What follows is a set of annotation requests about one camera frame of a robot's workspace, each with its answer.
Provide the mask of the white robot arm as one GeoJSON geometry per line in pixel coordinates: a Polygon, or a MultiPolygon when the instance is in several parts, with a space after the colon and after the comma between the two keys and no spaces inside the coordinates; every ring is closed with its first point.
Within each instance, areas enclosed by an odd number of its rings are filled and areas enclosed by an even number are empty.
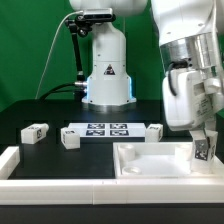
{"type": "Polygon", "coordinates": [[[93,33],[93,70],[83,102],[95,108],[134,103],[126,73],[126,39],[114,28],[117,16],[141,13],[147,5],[159,34],[165,78],[165,117],[173,131],[188,130],[194,156],[212,149],[211,120],[224,108],[224,67],[218,36],[224,34],[224,0],[69,0],[81,12],[79,33],[93,33]]]}

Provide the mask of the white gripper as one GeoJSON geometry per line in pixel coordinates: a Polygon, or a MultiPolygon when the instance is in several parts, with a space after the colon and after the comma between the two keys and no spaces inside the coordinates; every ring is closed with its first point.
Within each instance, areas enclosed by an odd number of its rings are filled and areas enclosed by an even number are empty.
{"type": "Polygon", "coordinates": [[[197,70],[173,69],[162,83],[167,125],[172,131],[191,130],[194,140],[204,139],[204,130],[196,129],[205,122],[207,157],[216,150],[216,117],[224,108],[224,95],[218,78],[205,79],[197,70]]]}

